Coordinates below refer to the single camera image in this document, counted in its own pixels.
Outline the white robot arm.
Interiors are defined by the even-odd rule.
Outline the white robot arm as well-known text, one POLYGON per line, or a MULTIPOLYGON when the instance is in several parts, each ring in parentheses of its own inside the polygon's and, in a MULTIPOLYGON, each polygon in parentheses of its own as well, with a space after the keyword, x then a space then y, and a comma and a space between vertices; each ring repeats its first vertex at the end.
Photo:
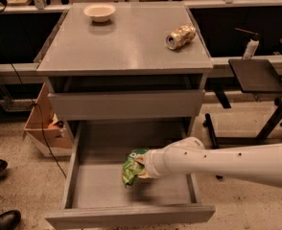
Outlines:
POLYGON ((151 149, 134 158, 143 165, 140 177, 175 173, 212 173, 282 188, 282 143, 227 149, 206 149, 195 137, 151 149))

